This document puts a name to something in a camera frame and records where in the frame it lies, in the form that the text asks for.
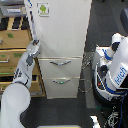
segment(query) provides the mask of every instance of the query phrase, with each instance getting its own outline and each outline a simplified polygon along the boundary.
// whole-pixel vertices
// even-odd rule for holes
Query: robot
[[[128,37],[112,36],[110,47],[96,47],[93,92],[103,104],[115,105],[128,90]]]
[[[20,115],[30,104],[32,70],[39,48],[39,40],[31,41],[18,62],[13,81],[2,95],[0,128],[24,128],[20,122]]]

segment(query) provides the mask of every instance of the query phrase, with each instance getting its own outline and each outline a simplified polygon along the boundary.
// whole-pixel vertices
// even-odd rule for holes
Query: white panel
[[[50,62],[65,63],[65,65],[55,65]],[[59,78],[59,77],[80,77],[82,59],[39,59],[39,65],[42,73],[42,78]]]
[[[23,17],[26,16],[26,11],[23,12],[22,8],[24,8],[24,5],[1,6],[1,11],[5,17]]]
[[[37,128],[81,128],[77,125],[53,125],[53,126],[39,126]]]
[[[92,0],[30,0],[31,9],[27,7],[27,1],[28,17],[32,10],[36,33],[42,44],[39,58],[82,56]],[[38,2],[49,4],[49,17],[39,16]]]
[[[44,79],[43,82],[48,99],[77,97],[79,86],[79,79],[77,78],[70,79],[64,84],[55,83],[53,79]]]

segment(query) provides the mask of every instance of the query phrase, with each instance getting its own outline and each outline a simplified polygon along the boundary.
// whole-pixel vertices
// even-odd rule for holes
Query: wooden cabinet
[[[29,29],[21,30],[19,28],[19,30],[12,31],[13,21],[14,18],[10,18],[7,30],[0,31],[0,39],[2,40],[0,43],[0,98],[4,90],[11,84],[18,61],[32,40]],[[41,97],[45,96],[45,89],[37,58],[35,62],[30,94],[34,97]]]

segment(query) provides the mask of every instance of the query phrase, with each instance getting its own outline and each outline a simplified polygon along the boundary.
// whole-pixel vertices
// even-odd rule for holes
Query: white drawer
[[[39,59],[42,78],[79,77],[82,58]]]
[[[77,98],[79,78],[43,79],[47,99]]]

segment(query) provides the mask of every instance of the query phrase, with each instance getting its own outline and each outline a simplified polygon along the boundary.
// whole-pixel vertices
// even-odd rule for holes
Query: metal handle
[[[3,72],[3,73],[0,72],[0,75],[11,75],[11,74],[14,74],[14,72]]]
[[[63,62],[63,63],[57,63],[57,62],[51,61],[50,63],[55,64],[55,65],[58,65],[58,66],[61,66],[61,65],[68,64],[68,63],[70,63],[70,62],[71,62],[71,60],[67,60],[67,61],[65,61],[65,62]]]
[[[52,80],[52,82],[55,82],[57,84],[65,84],[67,82],[69,82],[70,80],[67,79],[58,79],[58,80]]]
[[[0,39],[0,44],[2,44],[2,39]]]
[[[8,63],[9,62],[9,58],[5,61],[0,61],[0,63]]]

